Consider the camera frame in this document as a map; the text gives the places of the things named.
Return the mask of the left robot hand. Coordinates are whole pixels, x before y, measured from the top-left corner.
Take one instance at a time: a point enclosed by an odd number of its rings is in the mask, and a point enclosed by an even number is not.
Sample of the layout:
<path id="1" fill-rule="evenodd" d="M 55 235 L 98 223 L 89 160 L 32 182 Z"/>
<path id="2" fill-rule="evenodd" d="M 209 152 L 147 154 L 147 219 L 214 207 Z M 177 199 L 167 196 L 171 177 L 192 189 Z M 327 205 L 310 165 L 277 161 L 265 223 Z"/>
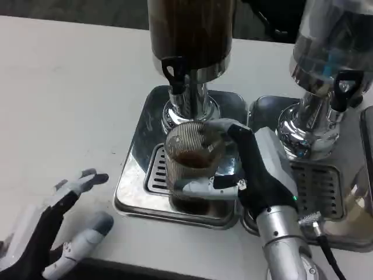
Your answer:
<path id="1" fill-rule="evenodd" d="M 77 178 L 64 179 L 41 204 L 32 206 L 20 218 L 13 233 L 1 241 L 1 279 L 61 279 L 104 240 L 114 218 L 97 212 L 70 241 L 52 248 L 65 214 L 83 193 L 104 184 L 109 176 L 86 169 Z"/>

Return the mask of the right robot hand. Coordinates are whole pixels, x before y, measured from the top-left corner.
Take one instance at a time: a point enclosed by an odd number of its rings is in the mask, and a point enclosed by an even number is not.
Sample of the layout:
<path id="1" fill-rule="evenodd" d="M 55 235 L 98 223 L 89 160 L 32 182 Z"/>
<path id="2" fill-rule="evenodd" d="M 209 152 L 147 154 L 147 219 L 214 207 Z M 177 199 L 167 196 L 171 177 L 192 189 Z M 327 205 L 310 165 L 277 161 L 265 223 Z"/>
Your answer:
<path id="1" fill-rule="evenodd" d="M 229 186 L 230 176 L 193 176 L 178 179 L 176 191 L 199 198 L 236 198 L 256 219 L 273 207 L 298 213 L 297 185 L 279 138 L 268 127 L 253 131 L 231 118 L 206 122 L 208 129 L 228 136 L 237 146 L 245 185 Z"/>

